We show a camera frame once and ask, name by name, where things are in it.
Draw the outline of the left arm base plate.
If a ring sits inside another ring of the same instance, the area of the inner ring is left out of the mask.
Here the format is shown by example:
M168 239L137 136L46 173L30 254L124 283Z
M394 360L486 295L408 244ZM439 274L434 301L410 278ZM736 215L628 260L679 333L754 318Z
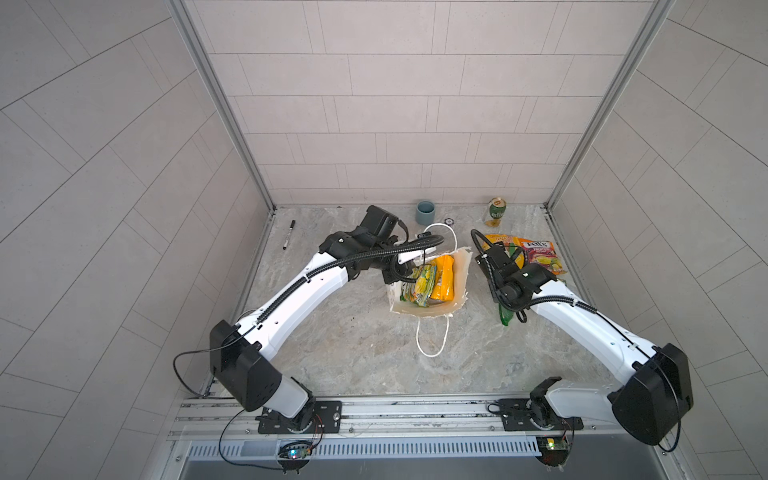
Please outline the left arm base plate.
M276 410L264 407L258 417L259 434L311 434L338 433L343 403L341 401L314 400L305 405L295 417L286 417Z

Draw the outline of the green snack bag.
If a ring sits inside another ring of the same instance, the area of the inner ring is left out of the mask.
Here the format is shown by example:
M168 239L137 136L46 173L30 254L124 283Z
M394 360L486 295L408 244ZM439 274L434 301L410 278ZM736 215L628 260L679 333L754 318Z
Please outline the green snack bag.
M508 326L511 321L516 319L516 314L504 307L502 304L498 305L499 319L503 326Z
M419 277L414 284L403 284L402 299L418 307L427 307L435 283L435 267L430 263L420 265Z

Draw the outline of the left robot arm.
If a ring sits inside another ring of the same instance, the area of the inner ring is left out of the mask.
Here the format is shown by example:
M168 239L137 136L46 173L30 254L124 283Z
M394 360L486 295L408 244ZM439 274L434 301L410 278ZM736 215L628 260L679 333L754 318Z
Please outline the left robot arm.
M247 412L266 407L303 431L314 419L315 397L282 374L270 360L292 332L337 290L368 269L382 272L387 285L405 281L415 259L444 242L430 232L400 242L393 230L405 224L374 205L351 231L330 234L307 266L264 305L234 325L219 322L210 332L213 377Z

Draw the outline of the pink candy snack bag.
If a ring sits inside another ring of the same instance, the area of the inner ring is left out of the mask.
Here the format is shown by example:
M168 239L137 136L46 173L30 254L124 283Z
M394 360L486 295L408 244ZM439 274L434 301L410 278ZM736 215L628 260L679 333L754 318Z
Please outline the pink candy snack bag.
M516 237L515 242L523 250L527 264L541 265L556 276L567 272L552 242L520 237Z

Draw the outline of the yellow candy snack bag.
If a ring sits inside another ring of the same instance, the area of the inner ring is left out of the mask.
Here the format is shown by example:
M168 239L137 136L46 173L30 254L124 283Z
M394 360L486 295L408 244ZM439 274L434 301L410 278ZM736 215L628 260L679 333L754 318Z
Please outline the yellow candy snack bag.
M513 236L502 234L489 234L488 241L480 241L483 250L488 250L491 244L501 245L504 252L515 262L518 268L526 265L525 250L516 243Z

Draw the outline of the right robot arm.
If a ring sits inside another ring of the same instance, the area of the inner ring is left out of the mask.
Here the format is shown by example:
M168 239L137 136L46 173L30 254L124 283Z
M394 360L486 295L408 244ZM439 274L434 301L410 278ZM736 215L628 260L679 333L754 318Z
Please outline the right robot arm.
M660 446L669 433L681 434L694 399L688 357L679 347L658 346L621 327L544 266L523 261L520 251L510 253L478 230L471 237L478 250L475 261L504 324L525 323L535 313L586 348L614 378L604 386L557 376L542 381L526 406L534 426L550 429L586 417L616 423L651 446Z

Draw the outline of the white printed paper bag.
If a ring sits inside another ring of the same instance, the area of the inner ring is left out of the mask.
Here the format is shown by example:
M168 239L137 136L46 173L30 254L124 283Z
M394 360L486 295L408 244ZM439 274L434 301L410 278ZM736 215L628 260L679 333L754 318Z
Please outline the white printed paper bag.
M423 253L415 252L415 266L407 276L408 282L397 281L388 287L389 311L396 315L415 318L416 346L427 358L442 354L448 333L450 320L467 301L467 283L471 263L471 249L460 248L458 236L452 223L432 223L426 226L423 234L434 229L444 228L453 240L454 248L450 252L434 253L429 247ZM436 353L427 353L420 343L421 322L425 319L445 319L442 344Z

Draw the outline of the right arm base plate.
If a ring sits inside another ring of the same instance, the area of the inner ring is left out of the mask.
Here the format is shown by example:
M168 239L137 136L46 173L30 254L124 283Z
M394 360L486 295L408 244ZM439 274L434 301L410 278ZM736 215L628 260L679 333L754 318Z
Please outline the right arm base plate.
M501 419L506 432L539 430L563 433L584 429L580 417L559 417L546 403L530 398L499 399L489 403L486 410Z

